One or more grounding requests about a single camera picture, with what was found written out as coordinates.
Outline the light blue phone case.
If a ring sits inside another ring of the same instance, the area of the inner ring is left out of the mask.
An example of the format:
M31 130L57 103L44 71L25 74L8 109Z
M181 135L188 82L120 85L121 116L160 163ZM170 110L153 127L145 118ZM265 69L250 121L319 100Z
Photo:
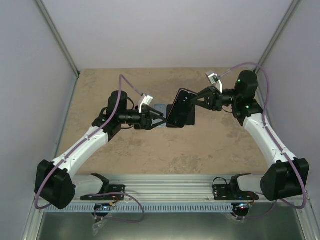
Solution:
M153 105L153 108L155 110L157 110L158 112L161 112L163 114L163 117L166 118L167 117L167 105L164 104L164 103L157 103L157 104L154 104ZM162 119L154 119L152 121L152 124L155 125L155 124L158 124L162 121Z

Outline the phone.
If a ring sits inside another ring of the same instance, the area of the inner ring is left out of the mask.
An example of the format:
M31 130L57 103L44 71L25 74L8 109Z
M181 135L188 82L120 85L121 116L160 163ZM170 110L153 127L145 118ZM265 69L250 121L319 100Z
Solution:
M135 130L144 130L144 129L145 129L145 127L144 127L143 125L141 125L141 124L135 124L135 125L133 126L133 128L134 128Z
M183 128L186 125L190 113L195 108L193 99L197 96L197 93L191 90L180 88L170 111L168 111L166 118L167 125L174 128Z

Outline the silver-edged black smartphone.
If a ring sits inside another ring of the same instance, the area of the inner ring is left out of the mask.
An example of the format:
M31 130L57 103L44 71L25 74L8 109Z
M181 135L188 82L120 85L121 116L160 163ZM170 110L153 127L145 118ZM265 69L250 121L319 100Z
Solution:
M195 125L195 122L196 122L196 108L194 107L188 117L187 117L187 120L185 122L185 125L186 126L194 126Z

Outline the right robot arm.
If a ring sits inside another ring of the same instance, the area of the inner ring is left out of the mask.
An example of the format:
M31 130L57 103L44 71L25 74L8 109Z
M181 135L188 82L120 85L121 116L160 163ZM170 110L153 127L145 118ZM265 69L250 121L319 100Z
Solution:
M207 72L206 76L211 85L200 91L193 102L218 112L223 107L231 107L233 117L255 140L268 165L263 175L233 176L229 187L231 197L240 200L252 192L264 195L269 201L295 196L305 198L309 163L288 150L268 123L255 99L259 86L257 75L250 70L242 71L233 89L223 89L220 77L213 71Z

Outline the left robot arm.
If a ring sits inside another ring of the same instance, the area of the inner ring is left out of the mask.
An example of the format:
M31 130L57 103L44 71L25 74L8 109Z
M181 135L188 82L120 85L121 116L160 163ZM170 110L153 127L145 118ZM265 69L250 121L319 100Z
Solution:
M137 126L140 130L152 130L166 123L164 114L147 104L140 108L127 108L128 95L124 91L114 91L93 121L89 130L69 150L53 159L43 160L37 166L34 206L40 198L58 209L67 207L73 199L95 196L99 200L108 197L109 181L97 174L77 177L80 167L101 147L109 143L122 130L122 125Z

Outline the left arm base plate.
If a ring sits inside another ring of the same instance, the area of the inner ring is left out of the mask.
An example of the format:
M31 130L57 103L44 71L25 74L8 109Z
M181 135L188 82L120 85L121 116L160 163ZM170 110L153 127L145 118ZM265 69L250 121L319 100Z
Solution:
M104 195L104 196L81 196L80 199L82 201L112 201L118 202L123 201L124 196L120 195L119 193L125 193L126 186L123 184L110 184L108 188L102 189L98 194L104 193L117 193L113 195Z

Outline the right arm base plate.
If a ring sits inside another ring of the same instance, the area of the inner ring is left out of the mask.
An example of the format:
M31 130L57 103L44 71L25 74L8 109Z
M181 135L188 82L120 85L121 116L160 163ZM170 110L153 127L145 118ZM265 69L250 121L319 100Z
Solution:
M251 201L259 200L259 196L250 191L242 191L235 178L229 182L225 178L215 177L212 181L213 196L216 201Z

